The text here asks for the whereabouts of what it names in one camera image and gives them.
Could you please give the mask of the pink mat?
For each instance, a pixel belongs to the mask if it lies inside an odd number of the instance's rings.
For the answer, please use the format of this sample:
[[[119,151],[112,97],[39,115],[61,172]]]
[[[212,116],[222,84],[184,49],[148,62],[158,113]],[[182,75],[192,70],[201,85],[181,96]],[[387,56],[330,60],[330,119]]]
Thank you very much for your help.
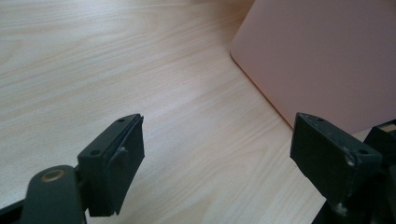
[[[396,119],[396,0],[255,0],[231,56],[288,124]]]

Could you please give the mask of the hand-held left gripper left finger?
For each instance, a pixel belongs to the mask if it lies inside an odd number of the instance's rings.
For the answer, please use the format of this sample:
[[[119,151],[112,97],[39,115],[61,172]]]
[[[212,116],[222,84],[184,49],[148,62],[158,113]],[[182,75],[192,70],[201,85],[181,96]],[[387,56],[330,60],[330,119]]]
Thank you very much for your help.
[[[78,154],[78,171],[86,183],[84,203],[91,217],[120,213],[134,176],[145,157],[144,117],[117,119]]]

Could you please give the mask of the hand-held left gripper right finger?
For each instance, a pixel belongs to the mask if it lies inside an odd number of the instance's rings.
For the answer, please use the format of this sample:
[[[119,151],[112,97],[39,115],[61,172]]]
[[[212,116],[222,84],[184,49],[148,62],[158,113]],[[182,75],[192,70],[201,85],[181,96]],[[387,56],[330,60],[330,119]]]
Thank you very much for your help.
[[[380,171],[382,155],[326,119],[298,113],[290,157],[333,209],[347,209]]]

